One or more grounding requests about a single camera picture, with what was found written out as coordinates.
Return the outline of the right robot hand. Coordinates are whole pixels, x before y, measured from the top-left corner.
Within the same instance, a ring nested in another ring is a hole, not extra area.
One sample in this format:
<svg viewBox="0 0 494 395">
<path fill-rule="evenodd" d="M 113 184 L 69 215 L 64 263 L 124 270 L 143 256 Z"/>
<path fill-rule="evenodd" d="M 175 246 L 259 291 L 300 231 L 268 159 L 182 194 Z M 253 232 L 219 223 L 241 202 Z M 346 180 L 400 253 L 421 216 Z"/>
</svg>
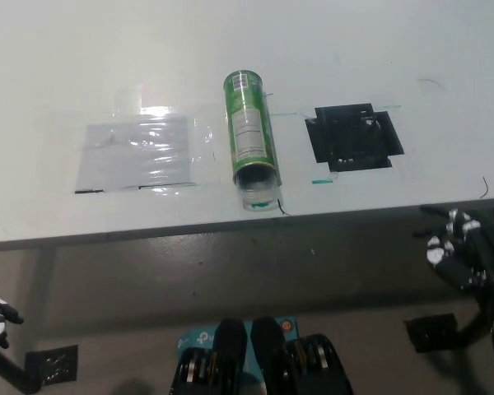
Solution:
<svg viewBox="0 0 494 395">
<path fill-rule="evenodd" d="M 427 238 L 426 260 L 431 269 L 448 285 L 471 293 L 485 285 L 484 271 L 477 267 L 475 248 L 467 235 L 481 229 L 480 221 L 465 211 L 422 205 L 421 212 L 446 219 L 444 225 L 415 231 L 414 238 Z"/>
</svg>

